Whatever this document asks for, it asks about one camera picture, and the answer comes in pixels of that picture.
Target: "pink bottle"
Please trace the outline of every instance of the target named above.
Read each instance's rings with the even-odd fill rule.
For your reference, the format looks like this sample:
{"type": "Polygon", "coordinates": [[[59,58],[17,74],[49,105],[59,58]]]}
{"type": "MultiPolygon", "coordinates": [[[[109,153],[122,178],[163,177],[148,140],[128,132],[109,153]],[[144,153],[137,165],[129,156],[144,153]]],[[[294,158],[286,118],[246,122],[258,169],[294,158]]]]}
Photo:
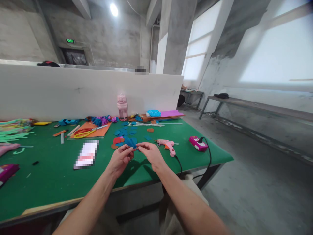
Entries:
{"type": "Polygon", "coordinates": [[[128,114],[127,114],[128,106],[127,106],[126,96],[124,94],[120,94],[117,96],[117,107],[120,113],[120,120],[127,121],[128,120],[128,114]]]}

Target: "black cable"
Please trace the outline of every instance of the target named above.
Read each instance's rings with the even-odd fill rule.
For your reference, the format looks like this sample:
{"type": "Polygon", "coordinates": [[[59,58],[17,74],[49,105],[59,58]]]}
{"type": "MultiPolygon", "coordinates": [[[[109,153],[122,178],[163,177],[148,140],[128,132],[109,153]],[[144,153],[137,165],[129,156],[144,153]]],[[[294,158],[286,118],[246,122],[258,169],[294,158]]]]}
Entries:
{"type": "Polygon", "coordinates": [[[178,157],[176,155],[174,157],[177,159],[177,161],[179,162],[179,165],[180,165],[180,173],[179,173],[179,176],[178,176],[178,177],[180,177],[180,175],[183,172],[182,164],[180,163],[180,161],[179,161],[179,159],[178,159],[178,157]]]}
{"type": "Polygon", "coordinates": [[[208,149],[209,149],[209,153],[210,153],[210,162],[209,162],[209,165],[208,165],[208,168],[210,167],[210,165],[211,165],[211,162],[212,162],[212,155],[211,155],[211,150],[210,150],[210,146],[209,146],[209,144],[208,144],[208,141],[206,140],[206,138],[205,137],[201,137],[200,138],[200,140],[201,140],[201,143],[202,143],[202,139],[205,139],[205,141],[206,141],[206,144],[208,145],[208,149]]]}

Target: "person's left hand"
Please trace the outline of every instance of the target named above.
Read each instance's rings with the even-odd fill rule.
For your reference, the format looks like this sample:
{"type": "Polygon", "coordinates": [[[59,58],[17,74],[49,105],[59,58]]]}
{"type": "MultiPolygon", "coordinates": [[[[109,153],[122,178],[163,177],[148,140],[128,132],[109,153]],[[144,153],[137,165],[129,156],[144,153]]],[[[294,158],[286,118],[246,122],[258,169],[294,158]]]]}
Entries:
{"type": "Polygon", "coordinates": [[[127,164],[131,159],[134,158],[134,151],[136,151],[133,147],[129,147],[128,145],[123,145],[114,151],[111,160],[105,169],[109,171],[109,174],[112,174],[117,178],[121,176],[124,172],[127,164]]]}

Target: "gray floor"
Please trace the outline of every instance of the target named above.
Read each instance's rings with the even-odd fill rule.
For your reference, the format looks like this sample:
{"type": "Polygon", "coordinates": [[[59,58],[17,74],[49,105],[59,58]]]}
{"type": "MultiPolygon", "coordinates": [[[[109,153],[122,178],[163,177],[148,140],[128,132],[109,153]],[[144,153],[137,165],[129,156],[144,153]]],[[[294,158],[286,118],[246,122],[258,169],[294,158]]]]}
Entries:
{"type": "MultiPolygon", "coordinates": [[[[198,120],[199,112],[184,113],[187,123],[235,159],[225,164],[202,191],[234,234],[313,233],[313,167],[206,115],[198,120]]],[[[155,184],[112,195],[106,209],[120,215],[157,202],[162,196],[161,185],[155,184]]],[[[126,222],[121,228],[123,234],[159,234],[158,212],[126,222]]]]}

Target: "green exit sign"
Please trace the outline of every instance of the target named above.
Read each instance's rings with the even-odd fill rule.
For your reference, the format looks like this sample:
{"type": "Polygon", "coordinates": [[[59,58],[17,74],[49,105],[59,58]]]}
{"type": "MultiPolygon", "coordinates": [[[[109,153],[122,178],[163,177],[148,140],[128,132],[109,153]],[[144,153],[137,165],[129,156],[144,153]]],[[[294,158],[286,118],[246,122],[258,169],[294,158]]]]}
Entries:
{"type": "Polygon", "coordinates": [[[66,39],[67,43],[75,43],[74,39],[66,39]]]}

